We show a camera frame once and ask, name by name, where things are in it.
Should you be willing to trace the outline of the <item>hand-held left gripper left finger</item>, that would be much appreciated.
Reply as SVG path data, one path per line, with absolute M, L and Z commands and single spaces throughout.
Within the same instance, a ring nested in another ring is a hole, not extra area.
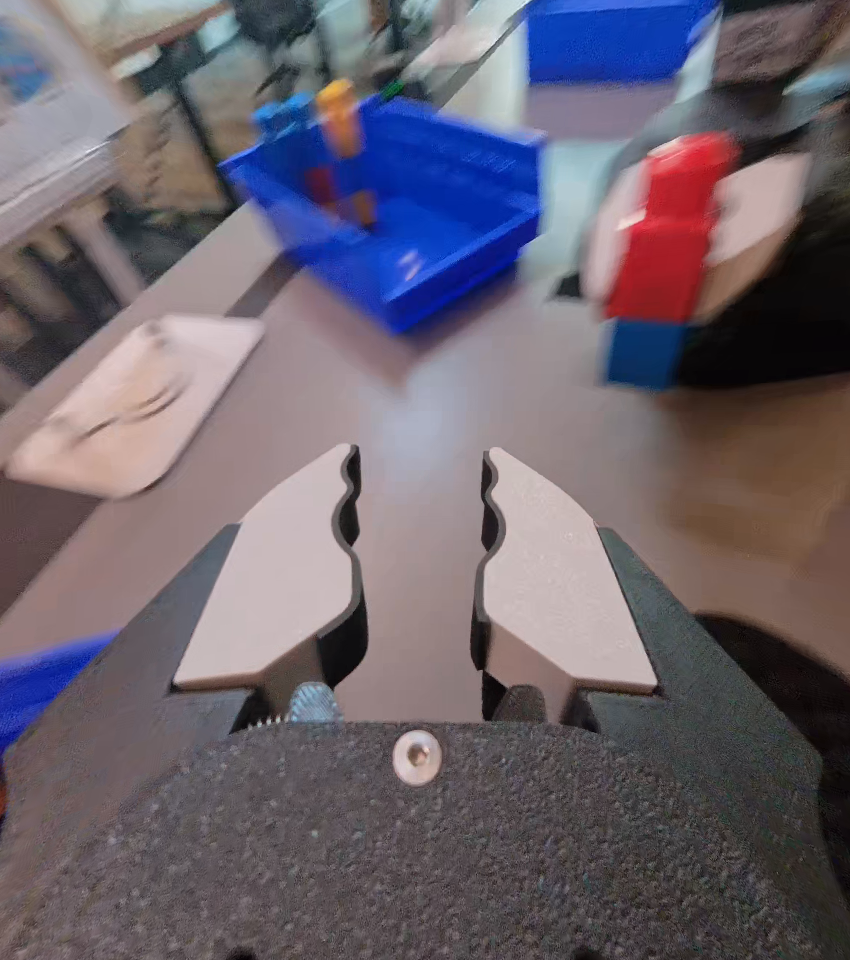
M 173 678 L 181 691 L 334 689 L 368 648 L 359 558 L 360 453 L 340 443 L 239 522 Z

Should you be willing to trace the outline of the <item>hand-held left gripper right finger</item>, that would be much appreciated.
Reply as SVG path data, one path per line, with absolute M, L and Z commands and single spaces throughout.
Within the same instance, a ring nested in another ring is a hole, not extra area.
M 493 446 L 482 455 L 474 666 L 502 687 L 651 694 L 658 678 L 590 514 Z

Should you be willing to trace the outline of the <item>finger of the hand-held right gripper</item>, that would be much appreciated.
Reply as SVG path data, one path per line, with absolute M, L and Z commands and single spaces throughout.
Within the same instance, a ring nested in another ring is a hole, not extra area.
M 608 301 L 623 264 L 628 232 L 644 216 L 647 192 L 645 159 L 623 168 L 611 180 L 582 240 L 580 288 L 588 302 Z
M 694 324 L 718 318 L 769 273 L 800 221 L 811 166 L 808 152 L 783 152 L 719 183 Z

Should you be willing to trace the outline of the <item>blue plastic bin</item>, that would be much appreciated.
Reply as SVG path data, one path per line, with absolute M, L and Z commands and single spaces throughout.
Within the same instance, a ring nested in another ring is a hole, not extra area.
M 500 131 L 424 102 L 359 102 L 371 230 L 315 203 L 305 171 L 323 142 L 308 129 L 262 134 L 219 170 L 260 210 L 298 267 L 391 332 L 410 330 L 509 270 L 539 232 L 547 138 Z
M 673 78 L 719 11 L 714 1 L 535 1 L 525 8 L 531 85 Z
M 0 660 L 0 758 L 117 636 L 108 631 Z

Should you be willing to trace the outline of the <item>white tablet stand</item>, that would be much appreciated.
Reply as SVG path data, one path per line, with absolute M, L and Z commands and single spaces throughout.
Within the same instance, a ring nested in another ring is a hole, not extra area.
M 6 476 L 105 500 L 154 486 L 184 454 L 264 332 L 259 318 L 147 321 L 22 441 Z

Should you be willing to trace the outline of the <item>instruction sheet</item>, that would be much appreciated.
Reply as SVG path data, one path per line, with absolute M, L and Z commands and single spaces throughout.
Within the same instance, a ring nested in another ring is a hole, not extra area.
M 0 206 L 130 122 L 126 99 L 59 2 L 0 1 Z

